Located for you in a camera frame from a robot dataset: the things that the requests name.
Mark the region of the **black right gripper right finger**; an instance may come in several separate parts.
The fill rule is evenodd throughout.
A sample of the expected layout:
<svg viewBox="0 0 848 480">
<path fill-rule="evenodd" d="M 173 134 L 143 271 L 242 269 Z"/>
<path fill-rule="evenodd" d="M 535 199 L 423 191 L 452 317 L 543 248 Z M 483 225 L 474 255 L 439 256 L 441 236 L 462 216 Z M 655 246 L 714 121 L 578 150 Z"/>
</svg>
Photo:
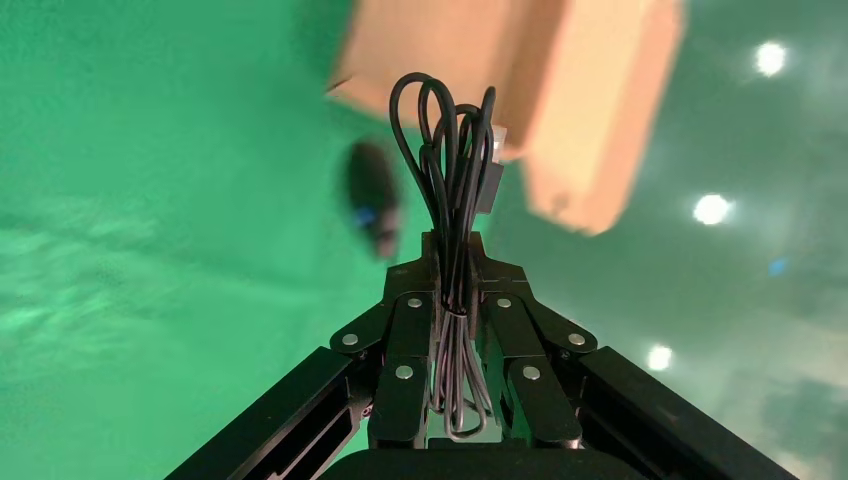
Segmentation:
<svg viewBox="0 0 848 480">
<path fill-rule="evenodd" d="M 480 357 L 505 436 L 575 479 L 786 479 L 789 472 L 585 328 L 470 240 Z"/>
</svg>

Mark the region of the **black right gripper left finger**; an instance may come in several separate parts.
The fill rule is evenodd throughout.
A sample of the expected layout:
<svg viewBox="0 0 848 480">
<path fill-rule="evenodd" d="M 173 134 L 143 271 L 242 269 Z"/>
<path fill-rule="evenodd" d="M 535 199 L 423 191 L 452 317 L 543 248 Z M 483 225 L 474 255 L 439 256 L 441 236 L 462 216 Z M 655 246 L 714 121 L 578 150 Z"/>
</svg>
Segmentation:
<svg viewBox="0 0 848 480">
<path fill-rule="evenodd" d="M 283 376 L 171 473 L 172 479 L 376 479 L 338 461 L 368 423 L 372 449 L 425 445 L 434 236 L 388 269 L 383 296 Z"/>
</svg>

